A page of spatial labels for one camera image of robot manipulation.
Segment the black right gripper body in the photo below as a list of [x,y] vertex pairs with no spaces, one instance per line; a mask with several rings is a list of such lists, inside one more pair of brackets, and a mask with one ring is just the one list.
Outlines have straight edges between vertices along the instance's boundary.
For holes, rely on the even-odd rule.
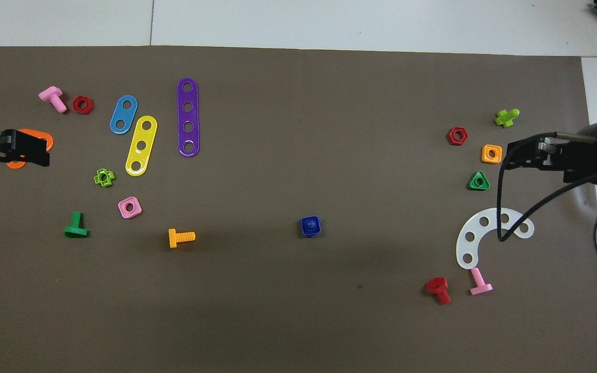
[[[597,173],[597,142],[564,142],[557,149],[555,165],[563,170],[563,182],[573,183]],[[597,184],[597,179],[590,182]]]

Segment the lime green cross screw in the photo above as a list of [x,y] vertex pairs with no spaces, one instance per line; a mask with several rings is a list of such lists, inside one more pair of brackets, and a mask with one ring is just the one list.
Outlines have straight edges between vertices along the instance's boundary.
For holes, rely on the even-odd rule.
[[495,124],[497,126],[502,126],[503,128],[508,128],[512,126],[513,120],[517,118],[520,114],[519,109],[502,109],[496,113]]

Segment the green triangle nut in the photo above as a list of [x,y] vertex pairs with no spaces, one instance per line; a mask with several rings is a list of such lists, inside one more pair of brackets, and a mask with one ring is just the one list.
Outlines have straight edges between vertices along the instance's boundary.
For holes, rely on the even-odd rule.
[[487,191],[491,185],[483,171],[476,171],[472,175],[471,179],[467,184],[467,189],[472,191]]

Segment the pink plastic screw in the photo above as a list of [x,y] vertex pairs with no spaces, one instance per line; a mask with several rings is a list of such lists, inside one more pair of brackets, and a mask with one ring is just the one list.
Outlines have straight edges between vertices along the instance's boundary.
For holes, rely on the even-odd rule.
[[68,108],[61,99],[63,91],[58,87],[48,87],[38,94],[38,97],[43,102],[50,103],[53,108],[59,113],[66,113]]
[[485,282],[478,267],[472,268],[471,274],[475,282],[475,286],[470,289],[471,295],[479,295],[493,290],[493,286]]

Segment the dark green plastic screw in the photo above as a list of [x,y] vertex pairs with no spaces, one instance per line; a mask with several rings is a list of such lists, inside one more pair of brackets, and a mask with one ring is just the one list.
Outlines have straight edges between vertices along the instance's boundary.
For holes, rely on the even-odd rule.
[[71,220],[68,226],[64,227],[64,236],[68,238],[85,238],[88,237],[89,231],[81,227],[80,211],[74,211],[71,215]]

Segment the pink square nut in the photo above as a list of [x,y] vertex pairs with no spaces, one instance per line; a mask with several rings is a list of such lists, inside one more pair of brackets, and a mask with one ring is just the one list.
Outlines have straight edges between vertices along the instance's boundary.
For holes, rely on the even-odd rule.
[[134,196],[119,201],[118,209],[121,216],[125,219],[136,217],[143,211],[138,199]]

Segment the red plastic screw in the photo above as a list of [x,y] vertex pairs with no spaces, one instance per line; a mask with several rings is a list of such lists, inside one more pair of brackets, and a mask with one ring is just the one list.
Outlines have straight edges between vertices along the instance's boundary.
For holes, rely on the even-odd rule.
[[433,295],[442,305],[451,303],[451,297],[448,293],[448,282],[444,277],[436,277],[426,283],[426,291]]

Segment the orange plastic screw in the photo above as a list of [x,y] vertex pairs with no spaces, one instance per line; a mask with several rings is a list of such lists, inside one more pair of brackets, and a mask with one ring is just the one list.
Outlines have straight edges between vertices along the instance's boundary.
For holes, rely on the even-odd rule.
[[168,229],[169,248],[177,248],[179,243],[192,242],[196,240],[195,232],[177,232],[175,228]]

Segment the orange heart-shaped plate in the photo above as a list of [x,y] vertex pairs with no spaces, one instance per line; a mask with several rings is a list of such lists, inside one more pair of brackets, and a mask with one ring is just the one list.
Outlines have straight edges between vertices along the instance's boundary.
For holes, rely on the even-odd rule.
[[[31,135],[36,138],[45,140],[47,142],[47,152],[49,152],[52,149],[52,147],[54,146],[54,139],[53,139],[52,135],[50,135],[46,132],[32,130],[32,129],[19,129],[19,132],[22,132],[23,134]],[[9,168],[13,168],[13,169],[22,168],[22,167],[24,167],[24,165],[26,165],[26,162],[22,162],[22,161],[12,161],[12,162],[7,163],[7,166]]]

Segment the white curved perforated strip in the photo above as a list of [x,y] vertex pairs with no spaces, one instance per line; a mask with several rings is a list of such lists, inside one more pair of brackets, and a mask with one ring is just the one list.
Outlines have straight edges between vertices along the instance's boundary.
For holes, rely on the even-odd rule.
[[[488,208],[479,211],[471,216],[462,226],[456,241],[456,259],[457,263],[463,269],[469,270],[478,265],[479,243],[486,234],[497,229],[497,209]],[[520,220],[522,214],[516,210],[502,207],[500,210],[501,229],[509,231],[513,224]],[[514,229],[513,234],[521,239],[528,239],[533,236],[535,226],[533,222],[526,218]]]

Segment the blue two-hole strip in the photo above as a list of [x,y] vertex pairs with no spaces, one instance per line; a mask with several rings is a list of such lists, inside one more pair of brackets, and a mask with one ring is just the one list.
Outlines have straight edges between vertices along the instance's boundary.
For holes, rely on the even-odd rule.
[[109,129],[116,135],[126,134],[133,124],[138,108],[138,101],[132,95],[121,96],[113,110]]

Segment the yellow three-hole strip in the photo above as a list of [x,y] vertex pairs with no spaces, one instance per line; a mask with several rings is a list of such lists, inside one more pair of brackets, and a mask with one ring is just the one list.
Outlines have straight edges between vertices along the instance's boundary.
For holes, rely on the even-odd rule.
[[128,175],[139,177],[146,172],[157,130],[158,122],[153,116],[146,115],[137,120],[125,162]]

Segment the purple four-hole strip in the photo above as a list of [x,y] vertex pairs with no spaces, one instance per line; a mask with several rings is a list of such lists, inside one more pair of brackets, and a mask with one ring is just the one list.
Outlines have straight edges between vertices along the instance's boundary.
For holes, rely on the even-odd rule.
[[176,85],[178,151],[194,157],[201,149],[199,90],[196,80],[182,78]]

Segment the brown table mat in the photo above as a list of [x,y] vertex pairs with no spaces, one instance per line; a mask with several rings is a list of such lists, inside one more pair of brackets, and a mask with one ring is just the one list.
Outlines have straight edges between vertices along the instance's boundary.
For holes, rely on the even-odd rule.
[[[184,77],[194,157],[178,151]],[[66,113],[39,99],[48,87]],[[138,108],[116,135],[123,95]],[[157,133],[133,177],[146,115]],[[0,164],[0,373],[597,373],[591,185],[532,215],[531,238],[483,237],[493,291],[472,296],[456,257],[495,203],[482,147],[588,123],[578,57],[0,47],[0,131],[54,137],[49,167]],[[487,191],[467,189],[479,170]],[[130,196],[143,211],[125,219]],[[64,236],[74,211],[88,237]],[[196,240],[171,249],[169,228]],[[448,305],[426,291],[436,277]]]

